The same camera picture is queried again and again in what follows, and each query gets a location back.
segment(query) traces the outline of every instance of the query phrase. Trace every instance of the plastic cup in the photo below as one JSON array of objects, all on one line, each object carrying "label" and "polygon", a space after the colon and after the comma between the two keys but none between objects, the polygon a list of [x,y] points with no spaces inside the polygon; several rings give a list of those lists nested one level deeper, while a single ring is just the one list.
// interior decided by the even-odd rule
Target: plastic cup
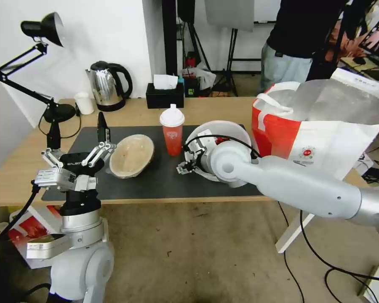
[{"label": "plastic cup", "polygon": [[170,156],[178,156],[182,148],[182,125],[185,121],[183,113],[175,104],[160,115],[167,152]]},{"label": "plastic cup", "polygon": [[182,148],[182,125],[174,128],[163,126],[163,134],[168,154],[178,156]]},{"label": "plastic cup", "polygon": [[94,105],[88,93],[82,92],[75,95],[75,101],[82,114],[92,114]]}]

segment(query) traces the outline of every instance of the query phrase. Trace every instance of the red cup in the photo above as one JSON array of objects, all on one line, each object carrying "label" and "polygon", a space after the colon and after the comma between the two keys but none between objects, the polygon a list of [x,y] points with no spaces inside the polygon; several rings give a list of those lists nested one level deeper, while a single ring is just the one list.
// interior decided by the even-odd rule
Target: red cup
[{"label": "red cup", "polygon": [[170,156],[178,156],[182,148],[182,125],[176,127],[163,126],[163,134],[167,152]]},{"label": "red cup", "polygon": [[181,153],[182,125],[184,121],[184,114],[175,104],[170,104],[170,108],[163,111],[160,115],[165,145],[170,156],[178,156]]}]

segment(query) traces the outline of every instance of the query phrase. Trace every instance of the electric kettle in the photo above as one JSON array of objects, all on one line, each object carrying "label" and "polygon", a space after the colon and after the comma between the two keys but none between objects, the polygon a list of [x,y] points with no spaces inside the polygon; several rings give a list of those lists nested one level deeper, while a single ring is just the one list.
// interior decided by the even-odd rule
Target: electric kettle
[{"label": "electric kettle", "polygon": [[[124,107],[132,93],[132,78],[127,69],[119,64],[98,61],[85,70],[99,110],[113,112]],[[123,73],[128,82],[124,91],[117,73]]]}]

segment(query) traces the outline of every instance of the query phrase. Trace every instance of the desk lamp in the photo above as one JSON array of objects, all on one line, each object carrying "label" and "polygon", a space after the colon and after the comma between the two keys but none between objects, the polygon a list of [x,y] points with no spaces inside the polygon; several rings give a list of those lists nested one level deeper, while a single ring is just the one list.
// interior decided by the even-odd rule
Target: desk lamp
[{"label": "desk lamp", "polygon": [[[47,109],[45,110],[43,116],[47,122],[63,122],[72,118],[76,111],[72,105],[69,104],[57,104],[55,103],[53,97],[44,95],[42,93],[37,93],[28,88],[25,88],[18,83],[11,81],[8,77],[15,73],[16,71],[22,69],[24,66],[34,62],[38,58],[46,55],[48,44],[45,43],[42,39],[46,38],[52,43],[63,47],[65,41],[65,34],[62,21],[59,17],[59,14],[56,12],[46,15],[41,22],[37,21],[22,21],[21,22],[21,31],[31,37],[37,44],[22,53],[21,55],[15,57],[4,65],[0,66],[0,82],[3,82],[35,99],[46,104]],[[40,54],[36,55],[34,58],[21,63],[13,64],[19,59],[23,58],[27,54],[39,51]]]}]

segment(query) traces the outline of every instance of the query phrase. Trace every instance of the gray mat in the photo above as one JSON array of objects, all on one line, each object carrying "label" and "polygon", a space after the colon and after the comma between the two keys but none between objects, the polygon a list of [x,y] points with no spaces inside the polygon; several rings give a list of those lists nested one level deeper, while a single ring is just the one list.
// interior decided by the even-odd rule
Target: gray mat
[{"label": "gray mat", "polygon": [[[184,126],[183,138],[196,128],[196,125]],[[179,175],[177,165],[184,160],[184,153],[179,157],[168,155],[161,126],[111,127],[111,141],[118,143],[133,134],[149,136],[155,144],[152,162],[137,177],[118,179],[106,173],[106,166],[96,174],[98,177],[98,198],[110,199],[161,199],[191,197],[231,197],[257,196],[261,193],[254,185],[246,184],[232,189],[228,185],[206,180],[204,177],[191,173]],[[83,128],[76,138],[70,152],[89,152],[97,142],[96,127]],[[44,201],[60,201],[65,194],[50,189],[43,195]]]}]

